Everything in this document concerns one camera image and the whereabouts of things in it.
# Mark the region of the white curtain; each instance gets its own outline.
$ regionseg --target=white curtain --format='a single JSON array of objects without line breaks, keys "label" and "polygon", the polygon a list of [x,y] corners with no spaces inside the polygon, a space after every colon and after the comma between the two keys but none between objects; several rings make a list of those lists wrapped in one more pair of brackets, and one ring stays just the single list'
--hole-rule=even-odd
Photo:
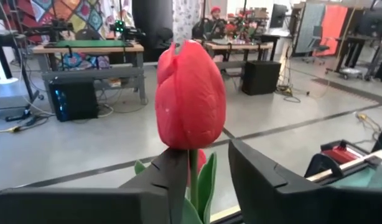
[{"label": "white curtain", "polygon": [[173,41],[192,38],[192,27],[198,22],[201,0],[173,0]]},{"label": "white curtain", "polygon": [[[132,0],[120,0],[122,3],[122,17],[126,26],[134,27],[134,20],[132,16]],[[109,33],[109,25],[113,24],[115,20],[120,19],[121,14],[120,5],[118,0],[100,0],[101,11],[103,13],[105,32]]]}]

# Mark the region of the red machine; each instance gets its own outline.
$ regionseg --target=red machine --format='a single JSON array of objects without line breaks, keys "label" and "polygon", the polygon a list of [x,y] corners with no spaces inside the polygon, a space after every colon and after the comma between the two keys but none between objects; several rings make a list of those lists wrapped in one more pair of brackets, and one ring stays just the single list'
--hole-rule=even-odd
[{"label": "red machine", "polygon": [[332,148],[322,148],[321,150],[323,154],[331,157],[339,164],[353,161],[362,156],[354,150],[348,149],[347,143],[345,141],[341,141],[339,145],[336,145]]}]

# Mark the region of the wooden tabletop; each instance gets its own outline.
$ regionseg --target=wooden tabletop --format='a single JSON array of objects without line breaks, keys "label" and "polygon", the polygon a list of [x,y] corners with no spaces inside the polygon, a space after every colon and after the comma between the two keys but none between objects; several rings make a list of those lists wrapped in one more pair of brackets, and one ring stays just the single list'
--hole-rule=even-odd
[{"label": "wooden tabletop", "polygon": [[[85,47],[71,48],[72,52],[78,53],[110,53],[123,52],[123,47]],[[45,48],[44,45],[38,45],[32,49],[34,54],[52,54],[52,53],[69,53],[67,48]],[[143,52],[144,47],[141,44],[133,44],[133,47],[126,47],[126,52]]]},{"label": "wooden tabletop", "polygon": [[[230,46],[229,45],[219,45],[219,44],[214,44],[214,43],[205,43],[205,46],[208,48],[211,48],[212,50],[229,50]],[[263,43],[260,44],[260,49],[271,49],[273,47],[273,43]],[[240,45],[232,45],[231,49],[233,50],[257,50],[259,49],[258,44],[240,44]]]},{"label": "wooden tabletop", "polygon": [[[352,166],[354,166],[354,165],[364,161],[365,159],[373,157],[373,156],[376,156],[376,157],[379,157],[380,159],[382,159],[382,150],[376,151],[376,152],[371,153],[371,154],[369,154],[367,156],[364,156],[364,157],[355,159],[353,161],[347,162],[345,164],[342,164],[342,165],[340,165],[340,168],[341,168],[341,170],[347,169],[347,168],[352,167]],[[330,176],[331,174],[332,174],[331,170],[326,170],[326,171],[323,171],[323,172],[321,172],[319,174],[315,174],[315,175],[313,175],[311,177],[308,177],[307,180],[309,180],[309,181],[316,181],[316,180],[320,180],[320,179],[326,178],[326,177]]]},{"label": "wooden tabletop", "polygon": [[[355,159],[355,160],[353,160],[353,161],[351,161],[351,162],[348,162],[348,163],[346,163],[346,164],[342,164],[342,165],[340,165],[340,168],[341,168],[342,170],[347,169],[347,168],[352,167],[352,166],[354,166],[354,165],[356,165],[356,164],[358,164],[358,163],[364,161],[365,159],[370,158],[370,157],[373,157],[373,156],[376,156],[376,157],[379,157],[380,159],[382,159],[382,150],[379,150],[379,151],[376,151],[376,152],[374,152],[374,153],[371,153],[371,154],[369,154],[369,155],[367,155],[367,156],[365,156],[365,157],[361,157],[361,158],[359,158],[359,159]],[[331,170],[326,170],[326,171],[323,171],[323,172],[321,172],[321,173],[319,173],[319,174],[315,174],[315,175],[313,175],[313,176],[307,178],[307,180],[310,180],[310,181],[316,181],[316,180],[319,180],[319,179],[328,177],[328,176],[331,175],[331,174],[332,174],[332,171],[331,171]],[[213,215],[210,217],[210,221],[211,221],[211,222],[214,222],[214,221],[219,220],[219,219],[221,219],[221,218],[227,217],[228,215],[232,215],[232,214],[234,214],[234,213],[236,213],[236,212],[239,212],[240,210],[241,210],[241,209],[240,209],[240,206],[239,206],[239,205],[237,205],[237,206],[235,206],[235,207],[232,207],[232,208],[229,208],[229,209],[226,209],[226,210],[224,210],[224,211],[221,211],[221,212],[218,212],[218,213],[216,213],[216,214],[213,214]]]}]

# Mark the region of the colorful quilt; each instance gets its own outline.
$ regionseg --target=colorful quilt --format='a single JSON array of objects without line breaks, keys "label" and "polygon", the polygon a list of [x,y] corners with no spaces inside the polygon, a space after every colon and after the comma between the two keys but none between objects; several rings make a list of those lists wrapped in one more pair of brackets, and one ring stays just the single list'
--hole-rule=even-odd
[{"label": "colorful quilt", "polygon": [[[31,0],[32,8],[35,13],[36,22],[40,25],[48,24],[53,18],[64,19],[72,22],[74,33],[81,29],[93,29],[105,38],[107,24],[104,22],[105,14],[101,10],[100,2],[105,0]],[[71,39],[73,34],[67,35],[65,39]],[[48,41],[49,37],[43,37],[44,41]],[[67,69],[86,69],[95,67],[95,63],[99,63],[100,68],[109,67],[107,57],[89,57],[84,54],[73,54],[63,56],[63,65],[61,58],[57,58],[60,67]]]}]

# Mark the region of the patterned fabric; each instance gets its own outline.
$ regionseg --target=patterned fabric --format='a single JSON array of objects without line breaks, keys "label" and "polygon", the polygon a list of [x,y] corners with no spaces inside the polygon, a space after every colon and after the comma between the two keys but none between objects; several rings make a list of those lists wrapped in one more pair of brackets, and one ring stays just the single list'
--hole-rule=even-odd
[{"label": "patterned fabric", "polygon": [[[56,13],[57,18],[73,24],[74,33],[81,29],[94,29],[105,38],[107,28],[103,25],[103,12],[100,3],[109,0],[31,0],[32,8],[35,13],[36,22],[40,25],[48,24]],[[63,32],[64,39],[74,39],[74,33]],[[49,41],[49,37],[42,37],[44,41]],[[96,67],[96,57],[85,54],[68,54],[63,56],[63,65],[60,55],[57,55],[60,67],[70,70],[88,69]],[[98,57],[100,68],[109,67],[107,57]]]},{"label": "patterned fabric", "polygon": [[192,27],[199,20],[199,0],[173,0],[173,41],[181,43],[192,38]]}]

